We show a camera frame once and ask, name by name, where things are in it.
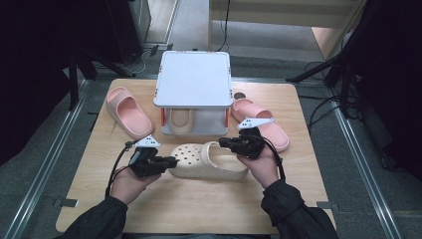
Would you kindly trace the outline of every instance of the black jacket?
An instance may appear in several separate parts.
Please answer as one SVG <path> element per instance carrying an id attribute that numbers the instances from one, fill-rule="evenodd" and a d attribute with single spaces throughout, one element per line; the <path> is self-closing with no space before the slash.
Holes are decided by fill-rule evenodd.
<path id="1" fill-rule="evenodd" d="M 278 180 L 264 191 L 261 207 L 270 215 L 283 239 L 331 239 L 336 232 L 326 213 L 307 207 L 301 193 Z M 127 206 L 113 197 L 82 214 L 59 238 L 114 238 L 123 230 Z"/>

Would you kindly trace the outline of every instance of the metal bar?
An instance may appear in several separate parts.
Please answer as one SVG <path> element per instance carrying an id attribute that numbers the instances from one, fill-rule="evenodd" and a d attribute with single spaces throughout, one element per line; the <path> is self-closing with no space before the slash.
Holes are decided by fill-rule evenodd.
<path id="1" fill-rule="evenodd" d="M 81 108 L 84 104 L 85 96 L 87 95 L 91 81 L 83 80 L 81 83 L 80 97 L 81 100 L 76 104 L 75 110 L 68 112 L 52 146 L 50 147 L 47 156 L 37 172 L 33 183 L 31 184 L 27 194 L 25 195 L 18 212 L 15 215 L 9 229 L 6 232 L 5 239 L 20 238 L 28 223 L 28 220 L 37 205 L 38 200 L 44 190 L 50 174 L 57 162 L 57 159 L 62 151 L 62 148 L 69 136 L 69 133 L 75 124 Z"/>
<path id="2" fill-rule="evenodd" d="M 328 94 L 334 96 L 335 92 L 333 90 L 328 90 Z M 338 107 L 336 102 L 331 102 L 331 105 L 333 108 Z M 375 212 L 378 215 L 381 226 L 384 229 L 386 238 L 402 238 L 387 201 L 385 200 L 385 197 L 372 174 L 349 121 L 343 117 L 340 110 L 335 110 L 335 115 L 350 147 L 353 159 L 356 162 L 357 169 L 362 177 L 363 183 L 372 201 Z"/>

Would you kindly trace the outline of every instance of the slipper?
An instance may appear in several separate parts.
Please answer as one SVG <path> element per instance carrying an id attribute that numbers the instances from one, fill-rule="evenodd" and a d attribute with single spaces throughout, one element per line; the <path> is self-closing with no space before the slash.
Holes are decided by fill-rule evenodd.
<path id="1" fill-rule="evenodd" d="M 232 105 L 232 115 L 239 122 L 245 118 L 269 119 L 273 114 L 246 98 L 235 100 Z M 267 138 L 277 151 L 283 151 L 289 146 L 289 138 L 283 129 L 274 121 L 258 126 L 261 136 Z"/>
<path id="2" fill-rule="evenodd" d="M 152 133 L 154 123 L 140 108 L 132 93 L 123 87 L 111 90 L 106 96 L 111 116 L 131 137 L 141 139 Z"/>
<path id="3" fill-rule="evenodd" d="M 193 109 L 170 109 L 167 123 L 174 134 L 189 134 L 193 129 Z"/>
<path id="4" fill-rule="evenodd" d="M 220 147 L 216 141 L 181 144 L 171 156 L 179 161 L 168 170 L 178 177 L 241 180 L 249 171 L 229 148 Z"/>

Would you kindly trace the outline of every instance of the white box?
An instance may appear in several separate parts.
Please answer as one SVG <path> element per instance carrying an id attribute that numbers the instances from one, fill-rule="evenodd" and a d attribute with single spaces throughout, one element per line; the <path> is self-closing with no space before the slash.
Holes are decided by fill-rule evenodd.
<path id="1" fill-rule="evenodd" d="M 161 129 L 173 134 L 165 116 L 171 109 L 194 109 L 194 128 L 185 135 L 224 135 L 233 104 L 230 57 L 223 52 L 164 52 L 154 103 Z"/>

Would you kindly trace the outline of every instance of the pink slide sandal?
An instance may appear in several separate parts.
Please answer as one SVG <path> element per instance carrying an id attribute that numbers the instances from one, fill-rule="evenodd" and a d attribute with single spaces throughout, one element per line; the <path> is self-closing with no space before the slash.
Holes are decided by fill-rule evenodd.
<path id="1" fill-rule="evenodd" d="M 111 90 L 106 96 L 106 103 L 111 116 L 131 137 L 141 139 L 154 130 L 154 123 L 128 89 L 117 87 Z"/>
<path id="2" fill-rule="evenodd" d="M 260 105 L 246 98 L 236 100 L 232 105 L 232 115 L 238 122 L 245 118 L 268 119 L 273 114 Z M 283 129 L 274 121 L 258 126 L 261 136 L 267 138 L 277 151 L 283 151 L 289 146 L 289 138 Z"/>

